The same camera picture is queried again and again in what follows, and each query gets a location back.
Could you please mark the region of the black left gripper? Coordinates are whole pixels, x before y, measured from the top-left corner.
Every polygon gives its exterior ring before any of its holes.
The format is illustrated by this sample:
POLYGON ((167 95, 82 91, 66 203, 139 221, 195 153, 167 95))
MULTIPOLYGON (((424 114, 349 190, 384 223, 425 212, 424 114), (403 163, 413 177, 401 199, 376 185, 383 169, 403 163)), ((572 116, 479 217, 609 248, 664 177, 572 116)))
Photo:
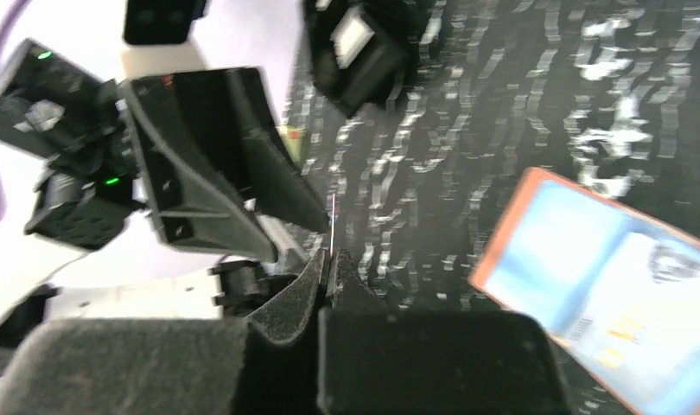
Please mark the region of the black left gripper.
POLYGON ((274 262, 277 248, 247 211, 241 130, 223 74, 163 74, 101 80, 26 39, 0 75, 0 141, 43 159, 24 227, 87 251, 123 230, 142 205, 140 169, 160 239, 178 251, 274 262))

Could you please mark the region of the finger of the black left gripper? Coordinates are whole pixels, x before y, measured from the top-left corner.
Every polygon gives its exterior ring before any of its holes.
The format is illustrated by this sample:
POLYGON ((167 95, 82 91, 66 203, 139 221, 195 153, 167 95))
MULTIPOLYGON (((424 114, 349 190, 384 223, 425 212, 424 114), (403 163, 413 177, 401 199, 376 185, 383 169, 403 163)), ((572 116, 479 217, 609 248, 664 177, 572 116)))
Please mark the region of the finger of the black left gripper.
POLYGON ((329 229, 325 202, 295 166, 275 126, 256 67, 225 71, 256 210, 315 233, 329 229))

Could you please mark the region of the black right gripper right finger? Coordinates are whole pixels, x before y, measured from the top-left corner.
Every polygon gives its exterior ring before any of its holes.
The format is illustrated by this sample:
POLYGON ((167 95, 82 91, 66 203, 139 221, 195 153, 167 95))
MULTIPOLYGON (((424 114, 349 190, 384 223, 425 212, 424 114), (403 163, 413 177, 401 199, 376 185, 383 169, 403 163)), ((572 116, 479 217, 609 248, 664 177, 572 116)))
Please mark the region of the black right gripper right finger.
POLYGON ((508 311, 393 311, 346 250, 318 317, 317 405, 325 414, 569 414, 550 341, 508 311))

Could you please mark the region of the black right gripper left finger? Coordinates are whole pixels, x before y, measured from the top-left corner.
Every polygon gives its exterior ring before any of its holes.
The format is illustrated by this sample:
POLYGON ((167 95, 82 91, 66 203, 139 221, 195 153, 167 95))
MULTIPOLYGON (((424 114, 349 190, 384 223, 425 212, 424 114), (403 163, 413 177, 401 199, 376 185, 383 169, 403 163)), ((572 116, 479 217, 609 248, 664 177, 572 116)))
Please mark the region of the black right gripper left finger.
POLYGON ((59 320, 0 380, 0 414, 315 414, 328 253, 242 318, 59 320))

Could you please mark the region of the thin white card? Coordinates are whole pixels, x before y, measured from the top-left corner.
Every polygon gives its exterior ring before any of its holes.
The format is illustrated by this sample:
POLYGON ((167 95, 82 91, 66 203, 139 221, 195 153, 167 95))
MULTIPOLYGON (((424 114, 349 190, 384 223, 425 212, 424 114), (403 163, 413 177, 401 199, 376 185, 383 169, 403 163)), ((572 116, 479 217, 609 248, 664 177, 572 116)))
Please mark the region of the thin white card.
POLYGON ((335 240, 335 223, 336 223, 336 193, 332 193, 331 197, 331 216, 330 216, 330 233, 329 233, 329 254, 334 256, 334 240, 335 240))

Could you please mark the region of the brown leather card holder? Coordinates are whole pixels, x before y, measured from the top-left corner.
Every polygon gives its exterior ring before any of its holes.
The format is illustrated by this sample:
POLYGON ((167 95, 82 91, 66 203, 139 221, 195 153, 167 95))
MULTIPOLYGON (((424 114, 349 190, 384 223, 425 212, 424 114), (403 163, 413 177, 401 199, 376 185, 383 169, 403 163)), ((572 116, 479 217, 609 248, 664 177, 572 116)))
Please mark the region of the brown leather card holder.
POLYGON ((700 414, 700 239, 530 168, 470 282, 631 411, 700 414))

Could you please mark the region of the white VIP card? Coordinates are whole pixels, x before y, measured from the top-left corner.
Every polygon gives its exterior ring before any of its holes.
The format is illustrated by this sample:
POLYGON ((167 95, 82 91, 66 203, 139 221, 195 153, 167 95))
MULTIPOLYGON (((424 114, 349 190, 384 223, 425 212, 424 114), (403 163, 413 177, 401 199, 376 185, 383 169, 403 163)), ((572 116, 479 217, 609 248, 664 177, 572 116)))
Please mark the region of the white VIP card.
POLYGON ((700 409, 700 250, 628 233, 559 339, 642 414, 700 409))

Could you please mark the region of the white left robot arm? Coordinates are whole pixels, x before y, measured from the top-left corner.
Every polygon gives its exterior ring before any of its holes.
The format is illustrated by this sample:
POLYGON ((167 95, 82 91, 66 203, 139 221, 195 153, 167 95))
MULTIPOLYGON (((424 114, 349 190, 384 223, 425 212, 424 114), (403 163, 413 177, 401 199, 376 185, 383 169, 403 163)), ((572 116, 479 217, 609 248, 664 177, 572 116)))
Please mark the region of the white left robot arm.
POLYGON ((0 331, 217 319, 211 257, 306 263, 329 218, 286 148, 263 64, 290 1, 0 1, 0 331))

